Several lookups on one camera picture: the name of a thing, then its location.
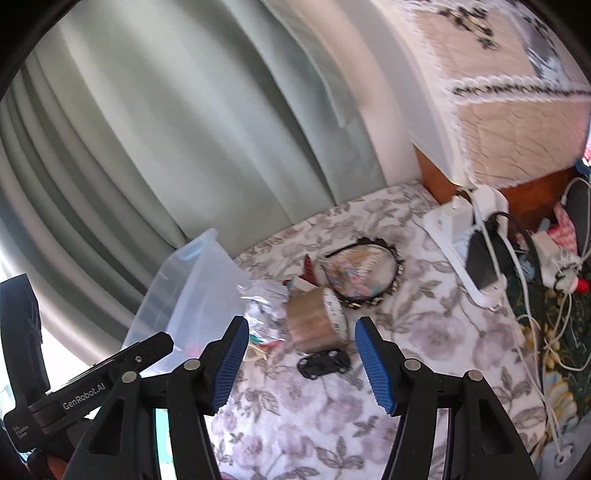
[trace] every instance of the curtain fold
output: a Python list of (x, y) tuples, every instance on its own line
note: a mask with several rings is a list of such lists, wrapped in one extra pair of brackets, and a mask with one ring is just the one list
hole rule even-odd
[(3, 267), (69, 350), (114, 353), (188, 239), (236, 255), (385, 186), (343, 85), (346, 117), (259, 0), (81, 2), (0, 102)]

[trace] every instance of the blue gripper pad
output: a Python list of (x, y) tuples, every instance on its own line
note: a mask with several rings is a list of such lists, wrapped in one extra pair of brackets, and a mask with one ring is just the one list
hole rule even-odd
[[(369, 325), (365, 325), (366, 321), (371, 324), (371, 329), (373, 330), (371, 335), (368, 332)], [(396, 402), (392, 396), (392, 379), (374, 345), (374, 342), (377, 341), (383, 342), (371, 319), (365, 317), (364, 319), (358, 320), (355, 324), (355, 343), (359, 356), (361, 357), (361, 362), (369, 378), (371, 388), (374, 391), (376, 402), (391, 415), (396, 409)]]
[(228, 402), (247, 346), (248, 322), (242, 318), (213, 381), (212, 407), (214, 411), (218, 411)]

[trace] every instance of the wooden headboard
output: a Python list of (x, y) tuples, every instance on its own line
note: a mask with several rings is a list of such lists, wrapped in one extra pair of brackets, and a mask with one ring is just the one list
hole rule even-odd
[[(423, 185), (439, 203), (447, 203), (455, 194), (457, 186), (415, 147), (418, 164), (423, 174)], [(553, 207), (572, 178), (576, 176), (574, 167), (561, 170), (517, 187), (502, 189), (501, 193), (509, 201), (509, 212), (524, 227), (536, 230), (544, 217), (554, 218)]]

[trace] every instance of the floral bedsheet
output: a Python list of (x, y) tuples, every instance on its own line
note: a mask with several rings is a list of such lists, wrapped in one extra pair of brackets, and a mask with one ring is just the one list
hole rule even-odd
[[(514, 346), (515, 316), (473, 304), (445, 256), (422, 227), (437, 205), (419, 183), (400, 184), (351, 200), (290, 227), (241, 254), (253, 278), (282, 281), (302, 272), (303, 259), (359, 236), (394, 242), (406, 260), (400, 289), (377, 307), (348, 311), (349, 331), (370, 315), (385, 339), (433, 371), (463, 375), (477, 368), (494, 388), (528, 449), (544, 434), (545, 412)], [(227, 478), (284, 480), (380, 478), (398, 419), (378, 407), (356, 352), (352, 369), (312, 381), (290, 342), (269, 358), (245, 362), (228, 404), (209, 423), (216, 459)], [(437, 423), (430, 478), (441, 478), (446, 413)]]

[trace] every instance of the tape roll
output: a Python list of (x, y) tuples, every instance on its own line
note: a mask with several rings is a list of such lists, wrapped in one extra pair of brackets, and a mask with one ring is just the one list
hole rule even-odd
[(287, 328), (296, 347), (316, 353), (347, 346), (347, 320), (334, 291), (319, 287), (287, 302)]

